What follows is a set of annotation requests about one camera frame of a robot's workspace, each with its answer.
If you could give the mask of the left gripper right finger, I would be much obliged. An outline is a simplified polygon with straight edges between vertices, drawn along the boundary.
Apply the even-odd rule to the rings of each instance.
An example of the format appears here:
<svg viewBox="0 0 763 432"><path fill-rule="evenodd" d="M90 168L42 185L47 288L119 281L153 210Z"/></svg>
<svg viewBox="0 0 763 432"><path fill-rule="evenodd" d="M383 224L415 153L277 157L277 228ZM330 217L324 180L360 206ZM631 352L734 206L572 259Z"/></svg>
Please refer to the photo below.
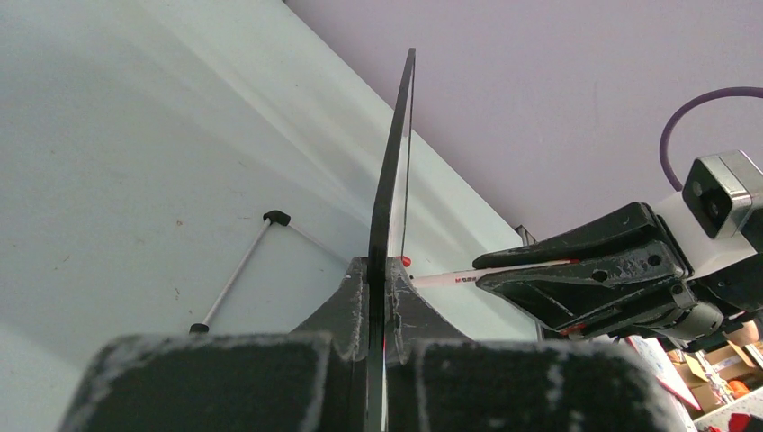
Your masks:
<svg viewBox="0 0 763 432"><path fill-rule="evenodd" d="M390 431L682 431L635 351L597 342L474 341L386 265Z"/></svg>

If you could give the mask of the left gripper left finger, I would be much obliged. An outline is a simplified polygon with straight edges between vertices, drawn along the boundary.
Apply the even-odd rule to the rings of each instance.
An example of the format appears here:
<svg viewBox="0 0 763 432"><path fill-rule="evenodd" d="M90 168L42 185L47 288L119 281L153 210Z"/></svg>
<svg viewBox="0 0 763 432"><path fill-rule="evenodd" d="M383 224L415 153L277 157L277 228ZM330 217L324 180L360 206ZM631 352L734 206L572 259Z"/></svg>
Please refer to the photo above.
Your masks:
<svg viewBox="0 0 763 432"><path fill-rule="evenodd" d="M362 431L366 262L286 334L129 335L86 368L63 431Z"/></svg>

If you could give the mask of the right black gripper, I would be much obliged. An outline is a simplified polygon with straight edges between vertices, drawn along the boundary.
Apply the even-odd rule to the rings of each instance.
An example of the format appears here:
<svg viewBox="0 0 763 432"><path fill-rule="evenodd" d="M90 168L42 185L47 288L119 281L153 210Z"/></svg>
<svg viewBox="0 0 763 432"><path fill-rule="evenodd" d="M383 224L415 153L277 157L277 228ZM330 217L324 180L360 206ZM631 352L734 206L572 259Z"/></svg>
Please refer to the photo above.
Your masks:
<svg viewBox="0 0 763 432"><path fill-rule="evenodd" d="M740 262L691 281L652 208L631 202L529 246L472 261L478 287L562 338L675 339L689 352L762 339L762 264Z"/></svg>

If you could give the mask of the red whiteboard marker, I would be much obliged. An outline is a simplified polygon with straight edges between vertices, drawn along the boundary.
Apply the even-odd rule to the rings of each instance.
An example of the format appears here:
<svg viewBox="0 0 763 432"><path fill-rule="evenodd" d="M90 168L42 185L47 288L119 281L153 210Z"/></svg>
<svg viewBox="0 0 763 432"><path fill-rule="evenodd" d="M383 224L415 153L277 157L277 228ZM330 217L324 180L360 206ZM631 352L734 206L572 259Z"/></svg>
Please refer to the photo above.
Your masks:
<svg viewBox="0 0 763 432"><path fill-rule="evenodd" d="M553 260L553 261L547 261L547 262L536 263L536 264L512 265L512 266L504 266L504 267L491 267L486 269L462 270L458 272L434 274L434 275L420 276L420 277L411 276L409 279L415 288L427 288L427 287L456 285L456 284L471 284L471 283L476 283L478 280L480 280L482 277L486 275L500 274L500 273L506 273L506 272L511 273L511 272L516 272L520 270L545 268L550 266L577 264L578 262L579 261L577 259L562 259L562 260Z"/></svg>

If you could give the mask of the white board black frame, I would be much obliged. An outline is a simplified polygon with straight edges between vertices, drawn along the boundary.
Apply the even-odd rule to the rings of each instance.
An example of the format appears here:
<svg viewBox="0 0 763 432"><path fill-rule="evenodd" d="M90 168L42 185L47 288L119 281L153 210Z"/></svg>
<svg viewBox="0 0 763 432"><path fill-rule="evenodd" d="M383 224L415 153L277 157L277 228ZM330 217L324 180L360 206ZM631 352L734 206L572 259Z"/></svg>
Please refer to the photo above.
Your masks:
<svg viewBox="0 0 763 432"><path fill-rule="evenodd" d="M410 172L410 125L415 92L417 52L410 49L399 84L394 114L373 203L365 282L368 292L366 392L367 420L362 431L387 428L387 313L386 265L405 251Z"/></svg>

